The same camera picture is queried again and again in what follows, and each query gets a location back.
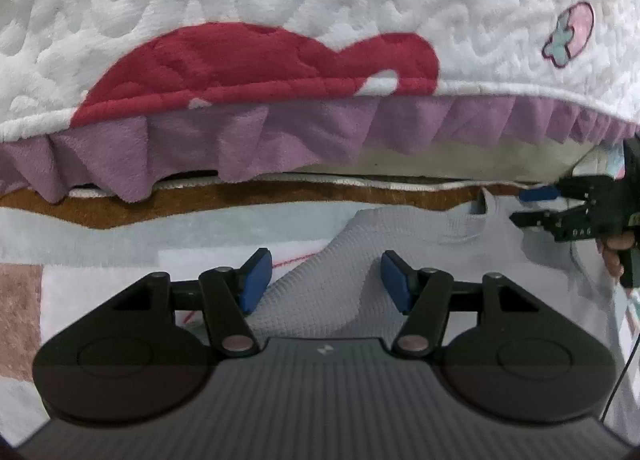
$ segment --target human hand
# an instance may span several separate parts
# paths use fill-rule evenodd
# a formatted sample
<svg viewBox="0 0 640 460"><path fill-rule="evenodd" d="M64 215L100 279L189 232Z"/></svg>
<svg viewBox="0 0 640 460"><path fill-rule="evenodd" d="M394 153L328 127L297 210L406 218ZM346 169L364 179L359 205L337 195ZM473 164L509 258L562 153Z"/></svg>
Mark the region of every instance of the human hand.
<svg viewBox="0 0 640 460"><path fill-rule="evenodd" d="M616 279L620 279L625 273L625 268L620 265L618 251L630 249L635 242L634 233L631 232L596 240L598 252L602 254L607 270Z"/></svg>

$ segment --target brown rug patch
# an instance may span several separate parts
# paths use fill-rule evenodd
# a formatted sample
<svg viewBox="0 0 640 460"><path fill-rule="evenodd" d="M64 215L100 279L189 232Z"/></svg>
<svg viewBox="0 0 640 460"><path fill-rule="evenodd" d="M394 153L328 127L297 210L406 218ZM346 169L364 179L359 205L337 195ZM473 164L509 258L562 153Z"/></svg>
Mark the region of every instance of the brown rug patch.
<svg viewBox="0 0 640 460"><path fill-rule="evenodd" d="M31 380L40 347L42 267L0 264L0 377Z"/></svg>
<svg viewBox="0 0 640 460"><path fill-rule="evenodd" d="M514 195L518 188L492 185L494 195ZM127 204L116 198L66 198L49 204L37 193L22 189L0 198L0 207L12 207L91 227L110 229L137 221L171 215L280 202L351 201L373 204L414 205L443 211L476 198L478 186L447 191L396 191L373 187L308 182L246 182L156 191L148 200Z"/></svg>

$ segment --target white quilted fabric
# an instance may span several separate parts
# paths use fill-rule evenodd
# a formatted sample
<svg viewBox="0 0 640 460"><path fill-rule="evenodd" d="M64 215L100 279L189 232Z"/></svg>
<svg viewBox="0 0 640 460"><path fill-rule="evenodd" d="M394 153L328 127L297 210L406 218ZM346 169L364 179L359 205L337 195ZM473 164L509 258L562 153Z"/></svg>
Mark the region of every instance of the white quilted fabric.
<svg viewBox="0 0 640 460"><path fill-rule="evenodd" d="M578 1L593 7L593 34L559 70L541 51ZM639 19L640 0L0 0L0 140L67 128L100 76L157 35L238 20L331 48L415 31L440 60L436 93L549 96L640 123Z"/></svg>

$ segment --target purple ruffled trim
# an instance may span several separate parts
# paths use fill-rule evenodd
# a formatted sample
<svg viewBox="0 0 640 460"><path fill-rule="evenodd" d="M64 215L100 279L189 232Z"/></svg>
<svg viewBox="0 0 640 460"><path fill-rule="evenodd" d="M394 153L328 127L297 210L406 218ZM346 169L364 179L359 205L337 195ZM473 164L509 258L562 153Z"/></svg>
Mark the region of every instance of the purple ruffled trim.
<svg viewBox="0 0 640 460"><path fill-rule="evenodd" d="M102 122L0 145L0 193L31 186L46 200L94 183L124 201L147 198L158 180L218 170L226 181L314 163L354 161L364 147L404 154L431 141L492 146L617 143L638 126L575 104L527 96L390 96L222 104Z"/></svg>

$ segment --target blue gripper pad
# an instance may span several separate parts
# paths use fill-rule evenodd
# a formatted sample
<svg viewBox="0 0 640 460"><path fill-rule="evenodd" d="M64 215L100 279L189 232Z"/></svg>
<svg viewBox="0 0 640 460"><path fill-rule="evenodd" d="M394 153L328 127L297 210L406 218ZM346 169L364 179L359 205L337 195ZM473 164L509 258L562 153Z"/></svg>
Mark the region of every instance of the blue gripper pad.
<svg viewBox="0 0 640 460"><path fill-rule="evenodd" d="M402 265L408 266L395 252L387 250L380 258L380 277L398 312L409 313L412 309L410 277Z"/></svg>
<svg viewBox="0 0 640 460"><path fill-rule="evenodd" d="M538 189L525 189L518 193L518 198L521 202L544 202L555 200L559 196L561 196L560 191L553 185L539 187Z"/></svg>
<svg viewBox="0 0 640 460"><path fill-rule="evenodd" d="M262 294L269 286L273 262L268 249L258 249L244 265L238 269L240 310L245 314L255 311Z"/></svg>

